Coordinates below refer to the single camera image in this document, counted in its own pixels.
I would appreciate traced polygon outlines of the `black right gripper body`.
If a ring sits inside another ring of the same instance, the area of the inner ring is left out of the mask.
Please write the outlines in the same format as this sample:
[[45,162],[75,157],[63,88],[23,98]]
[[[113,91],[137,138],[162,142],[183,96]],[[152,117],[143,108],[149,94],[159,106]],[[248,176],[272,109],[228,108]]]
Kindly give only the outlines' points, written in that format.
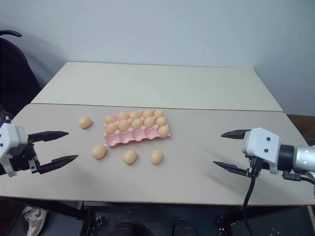
[[249,154],[247,151],[247,145],[249,142],[249,132],[245,132],[244,134],[244,144],[242,147],[242,153],[245,155],[246,158],[249,159],[250,166],[246,170],[247,177],[258,177],[260,175],[263,159],[254,156],[253,154]]

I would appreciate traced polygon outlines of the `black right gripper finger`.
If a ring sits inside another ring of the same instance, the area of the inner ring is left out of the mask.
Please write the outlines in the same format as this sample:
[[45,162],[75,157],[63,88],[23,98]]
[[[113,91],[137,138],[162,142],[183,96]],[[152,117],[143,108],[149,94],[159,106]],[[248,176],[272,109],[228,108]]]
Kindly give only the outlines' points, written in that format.
[[241,176],[247,176],[247,170],[240,169],[236,167],[235,165],[224,163],[224,162],[218,162],[218,161],[214,161],[213,163],[222,167],[223,169],[227,170],[230,173],[234,173]]
[[226,133],[221,134],[221,137],[241,140],[244,139],[245,134],[250,131],[251,131],[250,129],[228,131]]

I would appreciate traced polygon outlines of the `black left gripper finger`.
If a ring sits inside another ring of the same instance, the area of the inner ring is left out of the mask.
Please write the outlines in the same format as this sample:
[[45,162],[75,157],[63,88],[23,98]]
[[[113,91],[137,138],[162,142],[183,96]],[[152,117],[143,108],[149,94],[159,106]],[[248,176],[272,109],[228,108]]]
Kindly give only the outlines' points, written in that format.
[[47,172],[54,171],[56,169],[59,169],[59,168],[65,166],[65,165],[67,165],[68,163],[72,162],[77,157],[78,157],[78,155],[70,155],[70,156],[64,156],[64,157],[60,157],[60,158],[57,158],[57,159],[53,159],[48,164],[40,165],[38,167],[38,172],[40,174],[44,174],[44,173],[47,173]]
[[68,132],[64,131],[45,131],[28,135],[28,143],[36,143],[40,141],[48,142],[59,139],[68,135]]

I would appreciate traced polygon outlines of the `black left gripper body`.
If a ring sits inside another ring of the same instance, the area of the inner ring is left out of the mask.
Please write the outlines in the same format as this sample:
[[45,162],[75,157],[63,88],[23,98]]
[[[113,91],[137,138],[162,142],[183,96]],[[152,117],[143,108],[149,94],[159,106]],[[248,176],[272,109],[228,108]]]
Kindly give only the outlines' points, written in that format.
[[28,137],[27,144],[12,147],[9,151],[12,156],[9,161],[14,171],[31,170],[31,172],[38,173],[40,169],[40,162],[37,158],[33,139]]

